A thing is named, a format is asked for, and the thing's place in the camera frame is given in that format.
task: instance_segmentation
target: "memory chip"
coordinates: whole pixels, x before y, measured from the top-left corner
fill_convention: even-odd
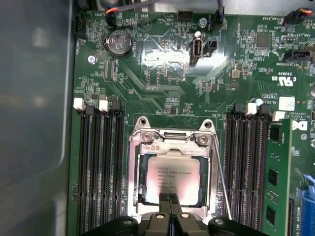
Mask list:
[[[259,33],[257,34],[256,46],[258,48],[269,48],[271,43],[270,34]]]
[[[200,187],[197,159],[154,156],[148,161],[146,202],[158,204],[160,193],[176,193],[182,206],[196,205]]]
[[[272,225],[275,225],[276,212],[270,207],[267,207],[266,218]]]
[[[272,125],[270,128],[270,139],[274,141],[280,140],[280,126]]]
[[[278,172],[274,169],[269,169],[268,182],[274,186],[277,186]]]

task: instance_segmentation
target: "green circuit board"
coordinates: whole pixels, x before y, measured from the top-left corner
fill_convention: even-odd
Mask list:
[[[207,26],[200,27],[198,21],[201,18],[207,20]],[[199,128],[204,119],[211,119],[216,127],[223,159],[226,114],[233,109],[235,102],[246,106],[251,101],[262,99],[264,104],[270,106],[271,113],[285,112],[284,117],[291,119],[293,124],[290,131],[286,123],[285,134],[291,132],[292,141],[291,147],[285,146],[283,151],[279,149],[281,153],[278,155],[291,156],[291,162],[285,162],[286,167],[283,167],[289,168],[290,165],[290,185],[289,196],[281,194],[279,197],[286,198],[285,202],[288,197],[295,201],[292,235],[301,235],[301,200],[298,190],[307,184],[303,174],[315,176],[315,148],[311,145],[315,139],[315,117],[312,114],[315,64],[302,60],[283,61],[283,54],[292,49],[315,46],[315,21],[305,20],[299,25],[284,26],[283,17],[279,16],[226,15],[218,31],[212,24],[213,18],[213,14],[188,14],[182,19],[178,13],[117,13],[115,30],[127,32],[133,42],[131,53],[118,59],[106,51],[103,45],[104,38],[115,31],[108,26],[104,13],[84,13],[87,37],[77,39],[76,42],[73,97],[83,98],[85,105],[96,108],[98,101],[105,96],[120,101],[124,124],[121,131],[122,203],[126,201],[128,181],[128,137],[140,116],[146,116],[152,127],[194,130]],[[201,57],[193,64],[191,43],[197,31],[202,34],[203,45],[208,41],[216,41],[217,48],[211,52],[211,56]],[[74,110],[69,236],[78,235],[78,231],[84,232],[84,227],[78,227],[82,174],[80,149],[83,142],[80,140],[81,127],[81,117]],[[267,151],[266,163],[273,158],[269,154],[270,150]],[[265,169],[267,179],[269,167],[267,164]],[[113,171],[109,169],[110,176],[113,176]],[[286,171],[284,176],[278,173],[279,180],[287,176]],[[95,213],[101,215],[100,211],[98,208]],[[124,204],[116,214],[126,214]],[[265,213],[262,215],[261,230],[270,235],[286,235],[284,222],[271,226]],[[89,224],[95,227],[100,222],[92,217],[85,220],[85,227],[91,228]]]

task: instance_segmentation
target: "blue connector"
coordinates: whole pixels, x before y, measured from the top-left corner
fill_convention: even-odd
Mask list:
[[[315,236],[315,179],[309,175],[304,177],[313,184],[308,186],[308,190],[301,191],[301,236]]]

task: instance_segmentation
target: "white label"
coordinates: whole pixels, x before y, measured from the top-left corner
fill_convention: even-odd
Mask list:
[[[295,97],[279,97],[279,111],[292,111],[295,109]]]
[[[296,81],[296,77],[290,77],[290,76],[273,76],[271,77],[272,81],[279,81],[279,85],[280,86],[284,86],[284,87],[292,87],[293,86],[293,82]]]
[[[302,130],[302,131],[307,131],[307,125],[308,125],[307,121],[297,122],[297,121],[294,120],[294,121],[292,121],[292,130],[299,129],[299,130]]]

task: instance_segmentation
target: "sticker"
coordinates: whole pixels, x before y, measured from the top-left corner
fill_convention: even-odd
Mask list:
[[[294,120],[294,121],[292,121],[292,130],[299,129],[299,130],[302,130],[302,131],[307,131],[307,125],[308,125],[307,121],[297,122],[297,121]]]
[[[295,97],[279,97],[279,111],[294,111]]]

